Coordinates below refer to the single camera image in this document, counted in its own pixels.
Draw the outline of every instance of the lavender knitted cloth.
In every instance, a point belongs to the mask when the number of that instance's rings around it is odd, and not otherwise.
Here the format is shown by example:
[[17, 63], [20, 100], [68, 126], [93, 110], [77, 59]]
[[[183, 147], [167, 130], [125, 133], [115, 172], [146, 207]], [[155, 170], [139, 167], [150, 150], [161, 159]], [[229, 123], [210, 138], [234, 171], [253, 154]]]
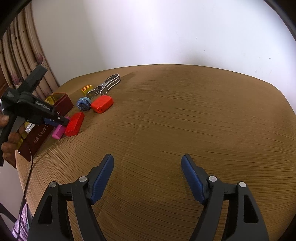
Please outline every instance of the lavender knitted cloth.
[[27, 241], [28, 234], [29, 234], [29, 222], [28, 222], [28, 204], [26, 203], [24, 205], [24, 208], [22, 209], [21, 215], [19, 215], [18, 220], [15, 222], [12, 234], [16, 238], [18, 234], [18, 229], [20, 225], [20, 236], [18, 241]]

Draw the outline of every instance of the purple block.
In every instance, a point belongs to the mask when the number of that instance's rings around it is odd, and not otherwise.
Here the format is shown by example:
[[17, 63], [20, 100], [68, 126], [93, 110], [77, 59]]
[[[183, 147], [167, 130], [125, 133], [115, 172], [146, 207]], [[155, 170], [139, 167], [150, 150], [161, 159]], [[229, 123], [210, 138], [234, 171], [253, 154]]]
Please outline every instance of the purple block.
[[62, 126], [62, 125], [58, 125], [55, 129], [54, 132], [52, 133], [52, 138], [54, 139], [61, 139], [62, 135], [64, 134], [65, 130], [66, 130], [66, 126]]

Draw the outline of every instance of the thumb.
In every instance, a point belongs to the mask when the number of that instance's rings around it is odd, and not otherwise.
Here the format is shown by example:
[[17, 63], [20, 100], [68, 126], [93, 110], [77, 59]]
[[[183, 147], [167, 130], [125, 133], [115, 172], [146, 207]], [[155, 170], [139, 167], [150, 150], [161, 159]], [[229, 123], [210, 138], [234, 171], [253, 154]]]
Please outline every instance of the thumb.
[[0, 115], [0, 128], [5, 127], [8, 124], [9, 116], [8, 115]]

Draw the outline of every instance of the curtain fold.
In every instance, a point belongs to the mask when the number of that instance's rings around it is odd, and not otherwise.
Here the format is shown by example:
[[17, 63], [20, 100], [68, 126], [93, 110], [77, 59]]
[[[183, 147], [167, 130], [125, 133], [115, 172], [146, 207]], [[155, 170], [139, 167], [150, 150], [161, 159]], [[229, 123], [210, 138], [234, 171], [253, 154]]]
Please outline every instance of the curtain fold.
[[57, 90], [58, 84], [40, 46], [30, 3], [10, 24], [0, 41], [0, 65], [7, 84], [18, 88], [38, 64], [48, 71], [33, 94], [44, 100]]

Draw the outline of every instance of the wire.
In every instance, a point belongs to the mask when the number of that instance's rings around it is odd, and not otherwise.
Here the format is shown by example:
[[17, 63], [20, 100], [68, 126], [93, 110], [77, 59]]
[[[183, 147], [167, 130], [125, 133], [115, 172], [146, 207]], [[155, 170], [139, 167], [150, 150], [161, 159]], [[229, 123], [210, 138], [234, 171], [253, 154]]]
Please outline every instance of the wire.
[[22, 197], [22, 203], [20, 205], [19, 229], [18, 229], [18, 232], [17, 232], [17, 241], [19, 240], [19, 237], [20, 237], [20, 226], [21, 226], [22, 210], [24, 209], [24, 205], [25, 205], [25, 202], [26, 202], [25, 197], [26, 197], [26, 194], [27, 194], [27, 190], [28, 190], [28, 186], [29, 186], [29, 182], [30, 182], [30, 178], [31, 178], [32, 170], [33, 170], [33, 157], [32, 157], [32, 153], [31, 153], [30, 148], [29, 148], [29, 151], [30, 151], [30, 154], [31, 154], [31, 168], [30, 168], [30, 172], [29, 172], [29, 175], [28, 175], [28, 178], [27, 178], [25, 189], [24, 189], [24, 195]]

